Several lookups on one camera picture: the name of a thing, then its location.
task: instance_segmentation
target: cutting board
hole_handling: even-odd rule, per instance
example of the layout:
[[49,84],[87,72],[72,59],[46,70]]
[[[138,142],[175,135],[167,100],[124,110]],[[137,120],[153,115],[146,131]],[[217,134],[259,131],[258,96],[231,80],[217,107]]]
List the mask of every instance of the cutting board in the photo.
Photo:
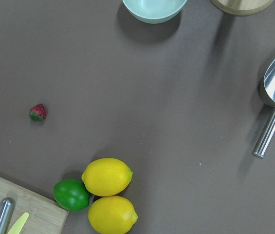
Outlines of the cutting board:
[[258,13],[268,7],[274,0],[211,0],[220,10],[237,16]]
[[16,202],[8,230],[24,212],[28,212],[29,218],[21,234],[62,232],[69,212],[60,208],[55,201],[0,177],[0,202],[5,197],[11,197]]

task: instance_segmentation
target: green lime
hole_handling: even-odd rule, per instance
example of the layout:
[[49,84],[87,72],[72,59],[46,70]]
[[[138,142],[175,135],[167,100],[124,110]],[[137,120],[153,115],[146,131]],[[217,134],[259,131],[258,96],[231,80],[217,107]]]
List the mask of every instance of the green lime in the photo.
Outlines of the green lime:
[[54,186],[54,198],[65,210],[80,211],[90,202],[90,193],[84,183],[76,179],[66,179]]

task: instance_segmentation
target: yellow knife blade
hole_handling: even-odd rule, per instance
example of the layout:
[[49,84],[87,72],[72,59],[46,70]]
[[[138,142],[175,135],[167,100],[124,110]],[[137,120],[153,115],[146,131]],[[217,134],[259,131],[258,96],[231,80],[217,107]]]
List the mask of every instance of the yellow knife blade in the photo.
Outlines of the yellow knife blade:
[[18,220],[16,220],[16,222],[13,224],[13,226],[11,227],[11,229],[7,234],[19,234],[25,222],[27,221],[28,217],[29,217],[28,212],[23,213],[18,218]]

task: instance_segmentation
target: bowl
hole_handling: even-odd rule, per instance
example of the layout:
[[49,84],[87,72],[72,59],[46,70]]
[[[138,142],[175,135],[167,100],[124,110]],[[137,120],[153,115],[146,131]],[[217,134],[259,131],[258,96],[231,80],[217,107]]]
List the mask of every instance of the bowl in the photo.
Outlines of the bowl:
[[122,0],[128,11],[145,23],[163,23],[176,16],[187,0]]

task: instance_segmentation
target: small strawberry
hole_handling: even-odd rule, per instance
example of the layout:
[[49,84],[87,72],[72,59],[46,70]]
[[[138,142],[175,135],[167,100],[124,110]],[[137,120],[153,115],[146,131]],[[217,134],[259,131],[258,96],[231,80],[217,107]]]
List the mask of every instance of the small strawberry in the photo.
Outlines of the small strawberry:
[[29,111],[29,117],[33,121],[43,121],[46,118],[46,111],[42,104],[34,106]]

